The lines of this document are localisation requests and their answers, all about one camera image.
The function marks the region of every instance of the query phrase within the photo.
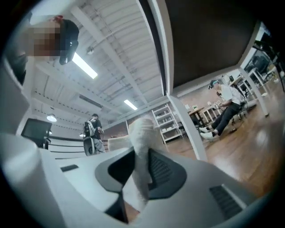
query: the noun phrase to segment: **standing person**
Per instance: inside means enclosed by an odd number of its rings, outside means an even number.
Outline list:
[[[220,104],[220,107],[227,107],[209,127],[199,128],[200,131],[202,131],[200,135],[204,139],[213,140],[222,134],[231,118],[238,114],[240,104],[244,102],[244,98],[237,89],[227,85],[221,85],[217,80],[212,80],[209,88],[214,88],[214,90],[220,92],[220,97],[224,100],[224,102]]]
[[[78,27],[62,16],[31,26],[32,14],[19,24],[18,33],[12,37],[4,56],[7,58],[16,78],[23,85],[26,75],[28,56],[38,60],[54,61],[61,65],[70,62],[78,47]]]
[[[93,139],[93,142],[94,142],[95,150],[96,150],[97,154],[105,153],[106,151],[104,148],[104,144],[100,138],[100,134],[103,134],[104,132],[102,130],[102,125],[101,125],[101,122],[99,120],[99,116],[97,114],[93,114],[92,118],[90,119],[90,122],[92,123],[92,126],[95,129],[94,135],[91,136],[91,138]]]

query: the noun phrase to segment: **baseball cap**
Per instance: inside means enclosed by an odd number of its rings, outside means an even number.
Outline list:
[[[60,28],[60,59],[59,63],[64,65],[70,62],[78,47],[79,29],[71,20],[63,19]]]
[[[218,80],[211,80],[210,85],[209,85],[209,89],[213,88],[214,84],[216,84],[217,82],[218,82]]]

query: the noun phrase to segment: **white shoe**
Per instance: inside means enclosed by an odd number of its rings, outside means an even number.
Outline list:
[[[199,127],[199,130],[204,132],[204,133],[210,132],[210,130],[208,130],[206,127]]]
[[[219,137],[217,134],[215,136],[213,136],[212,132],[208,132],[208,133],[200,133],[200,135],[207,140],[214,140],[217,137]]]

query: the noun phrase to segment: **rectangular light fixture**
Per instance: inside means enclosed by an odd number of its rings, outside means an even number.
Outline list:
[[[137,110],[138,108],[134,106],[129,100],[124,101],[128,106],[130,106],[133,110]]]
[[[92,79],[94,79],[98,74],[76,53],[72,61],[79,66],[86,74],[88,74]]]

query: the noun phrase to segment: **fluorescent light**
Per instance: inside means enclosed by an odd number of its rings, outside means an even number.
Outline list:
[[[72,61],[79,66],[86,74],[88,74],[92,79],[94,79],[98,74],[76,53]]]
[[[138,108],[134,106],[129,100],[124,101],[128,106],[130,106],[133,110],[137,110]]]
[[[56,122],[57,119],[55,118],[55,115],[54,114],[49,114],[47,117],[46,117],[50,122]]]

